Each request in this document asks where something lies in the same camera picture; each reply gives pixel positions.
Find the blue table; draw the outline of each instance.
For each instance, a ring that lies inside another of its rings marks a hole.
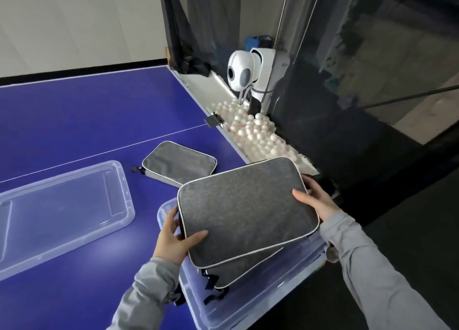
[[[131,167],[164,140],[213,155],[216,171],[244,161],[167,67],[0,88],[0,192],[107,160],[123,165],[134,221],[117,232],[0,281],[5,330],[105,329],[151,257],[156,214],[177,188]],[[187,306],[162,329],[194,329]]]

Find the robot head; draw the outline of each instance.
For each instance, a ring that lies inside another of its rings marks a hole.
[[[235,51],[228,61],[228,83],[232,90],[240,92],[258,78],[261,59],[257,54]]]

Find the dark floor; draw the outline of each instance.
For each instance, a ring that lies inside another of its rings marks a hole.
[[[456,170],[365,228],[395,269],[451,329],[459,329],[458,192]],[[341,265],[330,263],[298,286],[251,330],[269,327],[368,328],[344,284]]]

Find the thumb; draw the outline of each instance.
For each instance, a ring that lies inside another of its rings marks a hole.
[[[186,240],[182,240],[181,243],[186,251],[190,250],[196,244],[200,243],[204,238],[207,237],[209,232],[207,230],[196,232],[192,236],[188,237]]]
[[[317,198],[314,198],[313,196],[305,192],[298,191],[295,188],[292,190],[291,193],[293,194],[293,197],[296,198],[296,200],[299,200],[302,203],[308,204],[312,206],[314,209],[318,210],[323,205],[323,203],[319,201]]]

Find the gray sleeve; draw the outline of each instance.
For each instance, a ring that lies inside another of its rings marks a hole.
[[[161,258],[152,258],[134,277],[107,330],[157,330],[163,306],[174,298],[180,267]]]
[[[344,281],[370,330],[449,329],[352,217],[336,213],[320,234],[338,250]]]

